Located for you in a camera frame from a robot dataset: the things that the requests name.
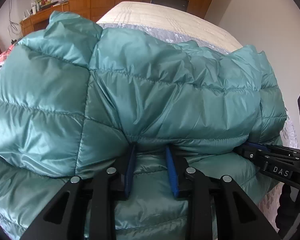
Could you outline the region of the teal puffer down jacket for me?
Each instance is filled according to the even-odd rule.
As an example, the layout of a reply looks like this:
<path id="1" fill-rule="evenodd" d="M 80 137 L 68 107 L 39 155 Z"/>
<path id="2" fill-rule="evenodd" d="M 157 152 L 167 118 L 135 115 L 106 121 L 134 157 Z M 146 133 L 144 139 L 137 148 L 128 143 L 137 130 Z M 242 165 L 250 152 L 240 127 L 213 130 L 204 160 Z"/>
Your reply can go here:
<path id="1" fill-rule="evenodd" d="M 286 118 L 274 71 L 253 46 L 222 54 L 54 12 L 0 68 L 0 226 L 19 239 L 71 177 L 93 177 L 136 142 L 117 238 L 183 239 L 187 202 L 170 189 L 166 145 L 259 203 L 277 181 L 232 150 L 281 144 Z"/>

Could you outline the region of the red patterned cloth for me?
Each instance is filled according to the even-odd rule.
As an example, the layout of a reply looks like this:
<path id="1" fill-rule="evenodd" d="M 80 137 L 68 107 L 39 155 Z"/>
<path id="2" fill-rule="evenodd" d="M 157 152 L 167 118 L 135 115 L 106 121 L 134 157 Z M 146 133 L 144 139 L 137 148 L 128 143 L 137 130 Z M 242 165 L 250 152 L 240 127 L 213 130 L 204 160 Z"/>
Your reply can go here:
<path id="1" fill-rule="evenodd" d="M 9 46 L 9 48 L 6 51 L 4 51 L 0 54 L 0 65 L 2 65 L 6 61 L 8 55 L 10 55 L 13 48 L 14 48 L 14 45 L 11 45 L 11 46 Z"/>

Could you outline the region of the wooden desk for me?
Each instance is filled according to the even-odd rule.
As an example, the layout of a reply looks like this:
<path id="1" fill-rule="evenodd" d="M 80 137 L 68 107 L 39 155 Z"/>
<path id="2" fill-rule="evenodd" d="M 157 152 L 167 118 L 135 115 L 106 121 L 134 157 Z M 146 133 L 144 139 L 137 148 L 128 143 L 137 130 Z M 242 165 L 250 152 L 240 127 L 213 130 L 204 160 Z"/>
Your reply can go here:
<path id="1" fill-rule="evenodd" d="M 45 29 L 49 24 L 50 15 L 54 11 L 69 11 L 69 2 L 54 5 L 22 20 L 20 22 L 22 35 L 26 36 L 31 32 Z"/>

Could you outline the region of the beige woven bed mat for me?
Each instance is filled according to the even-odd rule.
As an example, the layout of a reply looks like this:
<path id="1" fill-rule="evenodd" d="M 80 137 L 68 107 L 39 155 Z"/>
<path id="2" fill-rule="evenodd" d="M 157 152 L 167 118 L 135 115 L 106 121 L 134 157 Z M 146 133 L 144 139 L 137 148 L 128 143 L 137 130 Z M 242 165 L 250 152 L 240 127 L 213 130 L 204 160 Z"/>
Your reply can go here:
<path id="1" fill-rule="evenodd" d="M 124 1 L 110 9 L 98 24 L 134 25 L 172 31 L 232 52 L 242 45 L 226 30 L 177 9 L 143 2 Z"/>

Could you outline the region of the black screen at bed foot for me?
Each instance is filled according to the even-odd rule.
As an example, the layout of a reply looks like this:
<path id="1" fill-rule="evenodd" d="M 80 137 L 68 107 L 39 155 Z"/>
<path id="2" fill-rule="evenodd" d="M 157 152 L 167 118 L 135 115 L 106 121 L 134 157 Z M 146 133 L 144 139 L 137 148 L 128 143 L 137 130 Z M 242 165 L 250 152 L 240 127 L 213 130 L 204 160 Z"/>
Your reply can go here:
<path id="1" fill-rule="evenodd" d="M 186 12 L 189 0 L 151 0 L 150 3 Z"/>

